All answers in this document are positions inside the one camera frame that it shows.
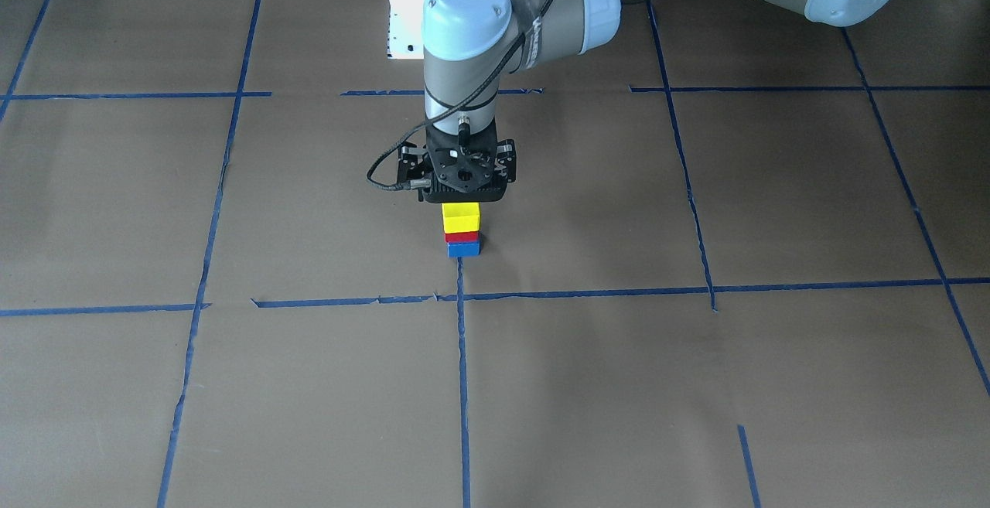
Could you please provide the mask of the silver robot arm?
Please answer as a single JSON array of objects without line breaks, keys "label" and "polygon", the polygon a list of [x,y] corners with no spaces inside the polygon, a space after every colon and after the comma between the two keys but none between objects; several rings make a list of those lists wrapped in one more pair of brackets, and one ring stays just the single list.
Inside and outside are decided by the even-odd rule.
[{"label": "silver robot arm", "polygon": [[[425,145],[403,137],[390,191],[431,203],[493,202],[515,180],[513,141],[497,138],[499,80],[581,56],[618,32],[625,5],[650,0],[389,0],[389,54],[424,61]],[[853,26],[890,0],[761,0],[811,22]]]}]

